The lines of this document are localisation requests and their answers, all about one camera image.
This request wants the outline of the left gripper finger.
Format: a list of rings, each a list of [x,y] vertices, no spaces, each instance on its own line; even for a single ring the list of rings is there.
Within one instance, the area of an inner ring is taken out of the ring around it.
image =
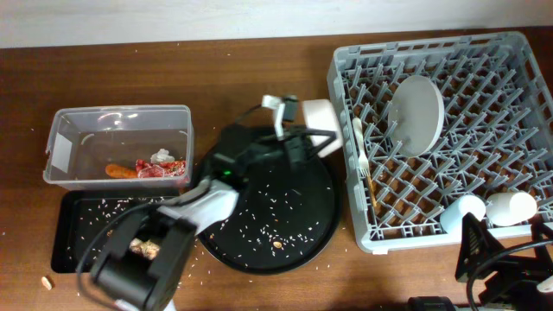
[[[337,139],[330,136],[312,136],[307,139],[307,156],[324,158],[337,149]]]
[[[313,139],[324,139],[333,141],[336,139],[336,132],[334,130],[321,130],[321,129],[312,129],[305,128],[303,131],[304,136],[312,137]]]

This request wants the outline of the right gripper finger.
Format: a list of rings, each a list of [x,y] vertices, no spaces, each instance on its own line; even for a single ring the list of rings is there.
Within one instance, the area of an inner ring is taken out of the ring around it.
[[[487,259],[504,249],[505,247],[472,213],[467,213],[462,219],[461,248],[455,271],[456,281],[467,282]]]
[[[546,239],[552,239],[552,229],[545,223],[535,223],[531,225],[531,238],[533,242],[543,242]],[[551,259],[546,245],[536,246],[534,248],[536,258]]]

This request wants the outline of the pink bowl of food scraps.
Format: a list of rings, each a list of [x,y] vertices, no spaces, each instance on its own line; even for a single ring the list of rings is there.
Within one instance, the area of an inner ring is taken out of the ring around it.
[[[336,135],[336,139],[318,153],[320,158],[329,156],[343,146],[340,123],[336,117],[334,107],[328,99],[303,101],[302,111],[305,124],[309,129],[329,130]]]

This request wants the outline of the light blue cup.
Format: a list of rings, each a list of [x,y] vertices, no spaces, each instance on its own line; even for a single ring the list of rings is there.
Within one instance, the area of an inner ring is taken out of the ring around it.
[[[472,194],[465,194],[449,205],[440,215],[440,224],[447,234],[461,235],[462,219],[471,213],[478,221],[486,214],[483,200]]]

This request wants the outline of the white paper cup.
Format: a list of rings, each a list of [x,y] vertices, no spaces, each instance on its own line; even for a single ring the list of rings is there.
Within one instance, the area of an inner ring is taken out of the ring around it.
[[[487,201],[486,216],[497,226],[515,225],[537,213],[537,201],[526,192],[492,194]]]

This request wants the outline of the white plastic fork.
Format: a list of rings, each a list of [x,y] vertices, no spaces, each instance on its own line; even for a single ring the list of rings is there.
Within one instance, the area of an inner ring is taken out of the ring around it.
[[[366,156],[365,142],[362,131],[362,123],[358,117],[352,120],[353,134],[359,149],[359,169],[364,177],[370,176],[369,161]]]

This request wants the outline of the wooden chopstick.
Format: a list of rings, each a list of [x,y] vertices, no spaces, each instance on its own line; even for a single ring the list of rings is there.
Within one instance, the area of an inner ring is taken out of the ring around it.
[[[372,184],[372,177],[371,177],[369,168],[366,170],[366,179],[367,179],[367,185],[368,185],[368,189],[369,189],[369,193],[370,193],[370,199],[371,199],[372,206],[376,208],[376,207],[378,207],[378,202],[377,202],[377,199],[375,197],[375,190],[374,190],[374,186]]]

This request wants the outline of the grey plate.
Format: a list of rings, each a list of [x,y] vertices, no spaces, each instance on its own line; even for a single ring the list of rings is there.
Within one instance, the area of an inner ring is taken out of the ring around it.
[[[436,84],[424,76],[410,76],[393,94],[388,125],[396,125],[390,138],[401,142],[399,154],[414,157],[430,151],[444,125],[443,97]]]

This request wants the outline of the red snack wrapper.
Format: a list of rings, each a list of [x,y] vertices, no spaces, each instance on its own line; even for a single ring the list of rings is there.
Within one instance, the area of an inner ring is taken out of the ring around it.
[[[186,173],[185,161],[151,163],[138,159],[135,164],[138,178],[176,177]]]

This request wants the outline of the white napkin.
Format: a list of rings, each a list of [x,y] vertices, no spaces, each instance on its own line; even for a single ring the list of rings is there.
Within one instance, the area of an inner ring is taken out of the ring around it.
[[[174,162],[175,158],[169,154],[166,149],[159,149],[155,154],[150,157],[150,162],[153,164],[162,164],[167,162]]]

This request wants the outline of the orange carrot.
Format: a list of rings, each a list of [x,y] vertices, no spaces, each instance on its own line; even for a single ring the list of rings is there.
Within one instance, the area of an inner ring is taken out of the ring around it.
[[[119,166],[117,164],[108,164],[105,167],[105,173],[115,179],[136,179],[137,171],[134,169]]]

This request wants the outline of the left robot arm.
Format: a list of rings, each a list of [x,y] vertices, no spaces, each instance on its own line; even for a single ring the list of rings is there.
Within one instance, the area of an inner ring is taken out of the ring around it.
[[[332,130],[292,125],[226,126],[200,162],[186,193],[146,202],[99,232],[105,247],[79,292],[113,310],[163,310],[172,300],[196,242],[220,262],[254,275],[301,267],[327,245],[341,197],[320,158]]]

